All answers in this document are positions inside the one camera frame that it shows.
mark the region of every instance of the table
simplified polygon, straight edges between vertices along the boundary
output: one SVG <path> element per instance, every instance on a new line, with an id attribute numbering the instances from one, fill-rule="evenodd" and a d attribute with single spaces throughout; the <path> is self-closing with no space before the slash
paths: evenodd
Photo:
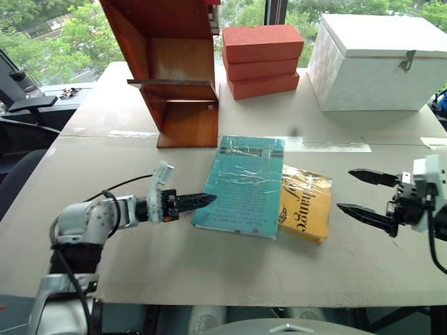
<path id="1" fill-rule="evenodd" d="M 222 69 L 217 68 L 217 75 Z M 140 224 L 105 245 L 97 296 L 106 302 L 247 306 L 414 306 L 447 303 L 447 278 L 432 264 L 426 234 L 409 227 L 396 239 L 342 213 L 354 202 L 382 213 L 394 190 L 346 173 L 411 171 L 432 153 L 420 136 L 446 134 L 427 107 L 419 112 L 328 112 L 316 103 L 305 70 L 296 92 L 234 101 L 220 86 L 219 134 L 290 135 L 310 151 L 284 163 L 334 179 L 330 236 L 320 246 L 279 231 L 276 241 L 200 230 L 193 214 Z M 203 189 L 216 149 L 155 147 L 157 130 L 125 63 L 112 63 L 49 149 L 0 223 L 0 294 L 32 297 L 50 259 L 48 228 L 68 204 L 147 173 L 163 159 L 179 194 Z M 370 152 L 344 151 L 352 143 Z M 117 189 L 144 195 L 148 181 Z M 446 264 L 447 244 L 437 244 Z"/>

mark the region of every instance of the yellow book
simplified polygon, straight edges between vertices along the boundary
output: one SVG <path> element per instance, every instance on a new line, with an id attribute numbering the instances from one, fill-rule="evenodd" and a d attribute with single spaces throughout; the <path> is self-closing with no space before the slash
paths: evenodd
<path id="1" fill-rule="evenodd" d="M 321 243 L 329 234 L 332 179 L 283 166 L 279 228 Z"/>

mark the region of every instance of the stack of bricks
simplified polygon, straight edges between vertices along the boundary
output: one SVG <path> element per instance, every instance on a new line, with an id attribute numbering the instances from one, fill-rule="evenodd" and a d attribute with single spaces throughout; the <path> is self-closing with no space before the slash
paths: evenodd
<path id="1" fill-rule="evenodd" d="M 235 100 L 295 90 L 304 38 L 290 25 L 223 28 L 223 64 Z"/>

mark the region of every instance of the metal latch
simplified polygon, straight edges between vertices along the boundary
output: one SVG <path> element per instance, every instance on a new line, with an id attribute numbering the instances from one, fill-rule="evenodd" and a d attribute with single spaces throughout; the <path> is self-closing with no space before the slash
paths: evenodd
<path id="1" fill-rule="evenodd" d="M 416 53 L 416 50 L 410 50 L 406 52 L 406 61 L 401 61 L 399 64 L 399 67 L 402 68 L 405 73 L 407 73 L 410 70 L 410 67 L 413 63 L 414 54 Z"/>

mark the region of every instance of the wooden stand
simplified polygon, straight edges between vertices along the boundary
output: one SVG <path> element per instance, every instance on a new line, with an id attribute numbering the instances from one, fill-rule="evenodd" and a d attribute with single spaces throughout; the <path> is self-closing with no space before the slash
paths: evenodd
<path id="1" fill-rule="evenodd" d="M 158 148 L 216 147 L 219 102 L 205 0 L 101 0 L 160 130 Z"/>

